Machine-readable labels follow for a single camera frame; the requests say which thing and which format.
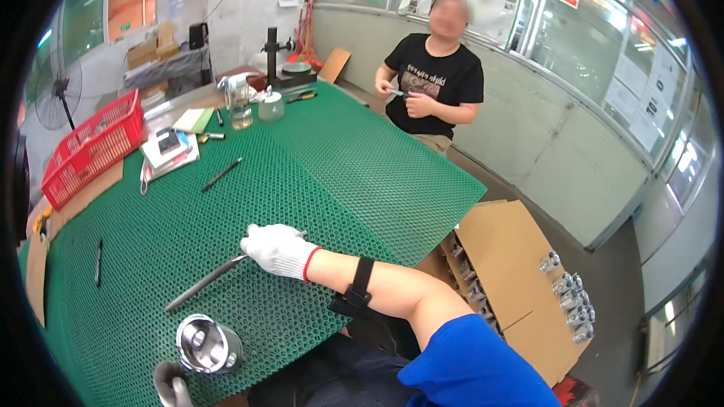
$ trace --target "black arm strap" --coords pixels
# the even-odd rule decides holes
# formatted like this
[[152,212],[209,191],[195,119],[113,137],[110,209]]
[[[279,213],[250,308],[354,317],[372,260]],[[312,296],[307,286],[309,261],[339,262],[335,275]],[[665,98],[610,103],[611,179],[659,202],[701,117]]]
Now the black arm strap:
[[343,316],[360,319],[374,319],[374,312],[367,307],[372,295],[367,292],[367,284],[372,274],[374,260],[360,258],[357,263],[355,279],[343,294],[337,294],[330,303],[330,310]]

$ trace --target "white work glove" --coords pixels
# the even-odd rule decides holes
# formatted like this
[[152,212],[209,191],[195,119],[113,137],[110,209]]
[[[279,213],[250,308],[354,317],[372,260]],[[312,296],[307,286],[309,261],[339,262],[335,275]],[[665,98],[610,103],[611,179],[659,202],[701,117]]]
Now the white work glove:
[[241,251],[262,269],[274,275],[309,281],[306,269],[309,259],[319,247],[307,242],[302,232],[277,223],[259,228],[252,223],[241,240]]
[[163,407],[193,407],[181,365],[162,361],[153,371],[153,387]]

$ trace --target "hexagonal mesh mat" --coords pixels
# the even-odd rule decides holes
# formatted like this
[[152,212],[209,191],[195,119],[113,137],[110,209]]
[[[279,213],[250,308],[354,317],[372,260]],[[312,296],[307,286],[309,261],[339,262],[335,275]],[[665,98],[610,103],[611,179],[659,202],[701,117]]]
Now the hexagonal mesh mat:
[[[209,131],[227,139],[204,144],[200,161],[152,182],[145,196],[142,157],[131,154],[123,180],[53,241],[44,335],[85,403],[156,405],[153,368],[178,360],[175,330],[189,314],[229,326],[245,347],[231,374],[190,377],[198,405],[249,388],[347,323],[327,309],[330,290],[269,275],[249,259],[163,311],[238,254],[248,223],[287,223],[325,249],[414,266],[484,194],[477,180],[334,86],[317,88],[317,98],[287,105],[280,122],[255,113],[254,125],[239,132],[212,120]],[[202,194],[238,157],[243,162]]]

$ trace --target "black t-shirt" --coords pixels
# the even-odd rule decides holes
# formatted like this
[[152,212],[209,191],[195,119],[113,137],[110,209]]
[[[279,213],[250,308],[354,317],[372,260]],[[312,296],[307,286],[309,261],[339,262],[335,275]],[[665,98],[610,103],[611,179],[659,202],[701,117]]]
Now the black t-shirt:
[[[425,49],[429,34],[409,34],[387,58],[385,65],[397,71],[397,82],[405,93],[424,93],[439,103],[483,102],[483,67],[465,46],[445,57],[433,57]],[[410,118],[402,96],[395,96],[385,110],[398,128],[407,133],[431,133],[453,138],[455,125],[435,116]]]

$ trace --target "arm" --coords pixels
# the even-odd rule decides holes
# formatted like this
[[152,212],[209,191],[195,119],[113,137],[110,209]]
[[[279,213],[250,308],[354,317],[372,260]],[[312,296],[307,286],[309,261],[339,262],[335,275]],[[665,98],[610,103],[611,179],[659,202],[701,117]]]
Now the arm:
[[411,92],[405,101],[410,118],[433,115],[450,124],[470,124],[478,114],[480,104],[461,103],[459,107],[441,104],[423,93]]
[[377,68],[374,74],[374,93],[379,97],[388,97],[390,92],[394,90],[394,85],[390,81],[397,76],[397,71],[393,70],[384,63]]
[[[312,281],[339,293],[352,284],[359,258],[320,249],[286,225],[249,225],[241,249],[268,272]],[[410,322],[421,349],[445,322],[472,313],[448,285],[424,272],[375,262],[369,307]]]
[[[306,275],[311,282],[344,293],[354,280],[358,261],[357,257],[320,249],[309,261]],[[445,322],[473,312],[437,278],[384,262],[374,263],[367,292],[372,295],[369,307],[374,311],[410,322],[421,350]]]

